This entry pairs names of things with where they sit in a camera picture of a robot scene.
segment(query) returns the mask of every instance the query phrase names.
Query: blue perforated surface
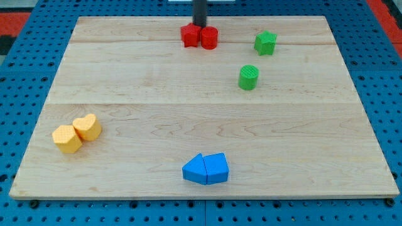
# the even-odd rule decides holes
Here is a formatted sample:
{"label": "blue perforated surface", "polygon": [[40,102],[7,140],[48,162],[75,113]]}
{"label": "blue perforated surface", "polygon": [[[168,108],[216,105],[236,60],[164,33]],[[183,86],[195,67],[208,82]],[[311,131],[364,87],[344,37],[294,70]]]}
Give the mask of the blue perforated surface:
{"label": "blue perforated surface", "polygon": [[[401,225],[402,199],[17,202],[8,196],[78,16],[190,16],[166,0],[40,0],[0,68],[0,225]],[[214,16],[325,15],[399,187],[402,62],[365,1],[243,1]]]}

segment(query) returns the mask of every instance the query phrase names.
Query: blue block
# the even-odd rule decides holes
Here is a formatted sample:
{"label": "blue block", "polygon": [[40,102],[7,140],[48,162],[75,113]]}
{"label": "blue block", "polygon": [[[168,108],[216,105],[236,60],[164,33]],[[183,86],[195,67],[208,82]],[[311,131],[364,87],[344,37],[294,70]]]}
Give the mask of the blue block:
{"label": "blue block", "polygon": [[212,154],[204,157],[205,168],[207,169],[207,185],[227,181],[229,167],[227,166],[224,153]]}
{"label": "blue block", "polygon": [[182,168],[183,178],[192,182],[207,184],[207,170],[202,154],[196,155]]}

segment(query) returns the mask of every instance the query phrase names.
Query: toy block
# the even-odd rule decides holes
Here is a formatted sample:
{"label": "toy block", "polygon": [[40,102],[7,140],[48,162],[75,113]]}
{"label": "toy block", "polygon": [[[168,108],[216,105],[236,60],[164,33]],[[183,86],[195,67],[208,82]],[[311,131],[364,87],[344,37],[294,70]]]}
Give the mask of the toy block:
{"label": "toy block", "polygon": [[73,154],[82,146],[73,126],[59,126],[52,132],[53,142],[63,153]]}
{"label": "toy block", "polygon": [[227,181],[229,167],[224,153],[204,156],[204,163],[207,170],[207,185]]}
{"label": "toy block", "polygon": [[277,35],[268,31],[263,31],[256,36],[254,49],[258,55],[272,55],[274,53]]}
{"label": "toy block", "polygon": [[102,132],[102,126],[94,114],[74,119],[73,127],[77,134],[86,141],[95,141]]}
{"label": "toy block", "polygon": [[218,45],[218,29],[208,26],[201,30],[201,46],[213,50]]}
{"label": "toy block", "polygon": [[186,26],[180,28],[180,33],[182,35],[182,41],[184,42],[184,47],[198,47],[198,42],[200,41],[201,27],[189,23]]}
{"label": "toy block", "polygon": [[239,87],[244,90],[252,90],[257,86],[258,68],[253,65],[245,65],[240,69]]}
{"label": "toy block", "polygon": [[182,168],[183,178],[192,182],[207,184],[207,170],[202,154],[196,155]]}

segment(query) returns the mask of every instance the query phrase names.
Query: black pole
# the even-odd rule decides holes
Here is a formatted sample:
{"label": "black pole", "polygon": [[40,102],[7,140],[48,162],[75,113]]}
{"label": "black pole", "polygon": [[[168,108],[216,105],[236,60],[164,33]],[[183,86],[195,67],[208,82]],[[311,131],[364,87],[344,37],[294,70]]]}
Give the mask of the black pole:
{"label": "black pole", "polygon": [[207,26],[207,0],[193,0],[193,24]]}

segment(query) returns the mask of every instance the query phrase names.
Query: wood grain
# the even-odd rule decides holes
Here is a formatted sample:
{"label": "wood grain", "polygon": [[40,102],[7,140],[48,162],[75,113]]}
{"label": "wood grain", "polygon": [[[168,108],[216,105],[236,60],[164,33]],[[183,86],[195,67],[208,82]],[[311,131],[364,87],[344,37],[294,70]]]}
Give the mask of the wood grain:
{"label": "wood grain", "polygon": [[[399,194],[324,17],[210,18],[212,51],[183,48],[190,18],[80,18],[10,195],[22,200],[382,198]],[[257,56],[255,34],[279,34]],[[237,86],[260,69],[258,87]],[[88,113],[103,132],[76,154],[51,133]],[[182,179],[224,152],[227,183]]]}

